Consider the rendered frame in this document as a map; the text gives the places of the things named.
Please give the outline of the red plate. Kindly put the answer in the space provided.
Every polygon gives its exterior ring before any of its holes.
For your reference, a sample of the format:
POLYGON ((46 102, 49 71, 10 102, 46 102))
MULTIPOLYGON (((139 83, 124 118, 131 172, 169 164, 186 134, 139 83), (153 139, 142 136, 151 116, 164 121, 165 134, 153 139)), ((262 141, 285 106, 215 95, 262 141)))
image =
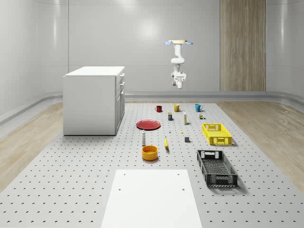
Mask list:
POLYGON ((160 128, 160 122, 156 120, 141 120, 136 124, 137 128, 141 130, 156 130, 160 128))

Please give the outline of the yellow basket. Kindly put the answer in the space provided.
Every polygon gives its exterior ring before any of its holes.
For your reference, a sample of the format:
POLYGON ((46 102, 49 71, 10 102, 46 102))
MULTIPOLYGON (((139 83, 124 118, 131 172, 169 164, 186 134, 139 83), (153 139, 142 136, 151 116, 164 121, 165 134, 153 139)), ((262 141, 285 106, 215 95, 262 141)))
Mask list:
POLYGON ((219 123, 203 123, 202 131, 210 145, 231 145, 232 136, 224 127, 219 123))

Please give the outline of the yellow bowl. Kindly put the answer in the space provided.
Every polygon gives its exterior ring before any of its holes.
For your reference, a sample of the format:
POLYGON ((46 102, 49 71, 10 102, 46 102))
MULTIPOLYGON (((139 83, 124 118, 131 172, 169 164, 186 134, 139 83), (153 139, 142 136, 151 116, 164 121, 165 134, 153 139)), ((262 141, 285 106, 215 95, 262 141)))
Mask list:
POLYGON ((142 158, 147 161, 153 161, 158 158, 158 148, 153 145, 142 147, 142 158))

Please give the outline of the white cabinet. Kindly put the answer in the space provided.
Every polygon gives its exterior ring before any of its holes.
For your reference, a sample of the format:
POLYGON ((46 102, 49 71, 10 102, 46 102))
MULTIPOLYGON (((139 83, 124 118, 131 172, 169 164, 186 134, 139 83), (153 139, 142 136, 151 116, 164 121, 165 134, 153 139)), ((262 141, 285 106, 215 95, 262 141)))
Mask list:
POLYGON ((124 116, 125 68, 84 66, 63 77, 63 133, 116 135, 124 116))

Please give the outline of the dark grey basket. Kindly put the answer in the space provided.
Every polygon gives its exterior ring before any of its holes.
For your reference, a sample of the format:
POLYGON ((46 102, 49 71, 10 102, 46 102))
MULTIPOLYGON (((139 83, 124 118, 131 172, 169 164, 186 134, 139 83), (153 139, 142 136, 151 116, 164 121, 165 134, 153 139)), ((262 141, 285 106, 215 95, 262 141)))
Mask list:
POLYGON ((238 175, 223 151, 197 150, 197 160, 210 187, 236 187, 238 175))

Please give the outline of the white board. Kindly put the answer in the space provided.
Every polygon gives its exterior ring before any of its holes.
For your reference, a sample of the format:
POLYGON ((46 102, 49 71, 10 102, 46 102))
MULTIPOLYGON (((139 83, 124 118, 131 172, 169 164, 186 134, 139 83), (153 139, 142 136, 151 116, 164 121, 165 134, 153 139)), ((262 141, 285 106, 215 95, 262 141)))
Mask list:
POLYGON ((101 228, 202 228, 187 170, 117 170, 101 228))

